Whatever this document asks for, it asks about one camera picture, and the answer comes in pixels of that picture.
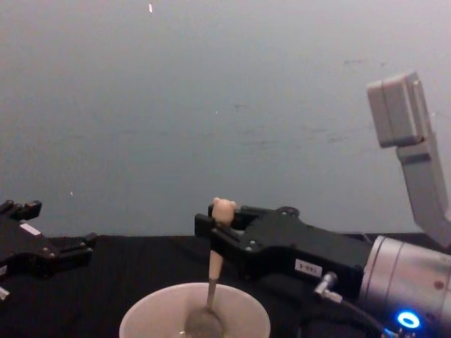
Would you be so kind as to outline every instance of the label sticker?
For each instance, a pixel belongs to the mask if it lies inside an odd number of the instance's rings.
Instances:
[[[295,270],[319,278],[323,275],[323,268],[321,266],[301,261],[300,259],[296,260]]]
[[[22,223],[20,225],[20,227],[24,230],[27,230],[30,234],[33,234],[34,236],[41,234],[41,232],[39,232],[38,229],[35,229],[34,227],[32,227],[31,225],[29,225],[27,223]]]

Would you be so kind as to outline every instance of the black tablecloth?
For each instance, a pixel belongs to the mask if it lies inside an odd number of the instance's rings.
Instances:
[[[422,234],[391,237],[436,249]],[[87,267],[48,280],[16,276],[2,284],[11,298],[0,304],[0,337],[118,337],[122,317],[136,301],[174,284],[206,281],[208,264],[209,244],[204,239],[100,236]],[[299,321],[314,313],[328,313],[337,320],[310,322],[303,338],[371,336],[364,327],[347,325],[350,314],[343,309],[316,304],[311,287],[298,280],[270,276],[245,282],[226,264],[221,283],[261,302],[271,319],[271,337],[295,337]]]

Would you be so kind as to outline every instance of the cable connector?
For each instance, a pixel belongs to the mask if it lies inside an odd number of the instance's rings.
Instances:
[[[331,301],[340,303],[337,301],[337,296],[341,296],[330,290],[337,284],[337,281],[338,277],[335,273],[326,273],[315,288],[314,293],[322,299],[330,299]]]

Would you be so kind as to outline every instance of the bolt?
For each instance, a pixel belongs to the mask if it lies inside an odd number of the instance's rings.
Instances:
[[[443,288],[445,287],[445,284],[444,284],[441,280],[436,280],[436,281],[434,282],[434,287],[435,287],[437,290],[441,290],[441,289],[443,289]]]

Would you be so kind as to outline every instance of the wall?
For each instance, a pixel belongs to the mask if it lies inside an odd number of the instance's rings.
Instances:
[[[418,228],[367,82],[419,72],[451,176],[449,1],[3,0],[0,198],[48,235],[191,234],[216,195]]]

